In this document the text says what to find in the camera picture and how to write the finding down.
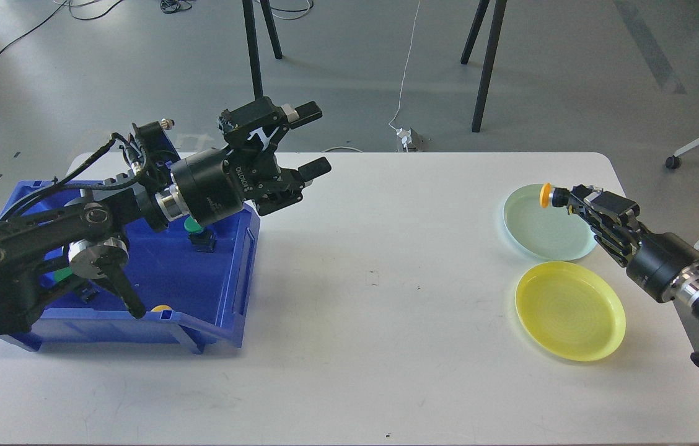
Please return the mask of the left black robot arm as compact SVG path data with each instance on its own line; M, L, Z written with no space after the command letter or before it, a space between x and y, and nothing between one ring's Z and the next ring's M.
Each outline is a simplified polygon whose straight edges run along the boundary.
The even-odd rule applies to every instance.
M274 105L262 96L218 119L227 142L181 158L171 120L118 133L62 180L19 199L0 216L0 335L26 333L44 308L94 282L135 318L146 306L124 274L124 228L140 219L155 232L192 217L202 227L253 201L260 216L298 203L332 166L321 157L296 169L278 165L284 135L322 116L315 102Z

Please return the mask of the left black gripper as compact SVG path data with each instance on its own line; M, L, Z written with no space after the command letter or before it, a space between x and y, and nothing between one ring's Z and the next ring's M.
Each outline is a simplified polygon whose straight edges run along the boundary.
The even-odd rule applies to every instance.
M298 167L281 168L275 152L291 129L322 117L316 102L298 107L274 105L260 98L236 110L222 111L218 127L227 142L171 166L169 220L192 216L206 227L243 209L253 201L264 216L302 200L306 184L332 170L322 156Z

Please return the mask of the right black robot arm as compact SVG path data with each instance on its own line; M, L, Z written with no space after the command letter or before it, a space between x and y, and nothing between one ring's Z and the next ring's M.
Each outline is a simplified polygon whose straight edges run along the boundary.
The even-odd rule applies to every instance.
M699 321L699 250L672 232L650 231L638 220L638 203L607 190L545 184L542 207L565 207L587 223L595 241L656 302L681 302ZM690 358L699 368L699 352Z

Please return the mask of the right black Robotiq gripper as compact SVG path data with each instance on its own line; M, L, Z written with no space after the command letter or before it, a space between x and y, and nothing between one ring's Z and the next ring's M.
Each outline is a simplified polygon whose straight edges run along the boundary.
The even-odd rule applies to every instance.
M687 274L699 276L699 251L672 232L651 232L638 203L595 186L559 188L559 206L591 224L595 241L656 302L681 295Z

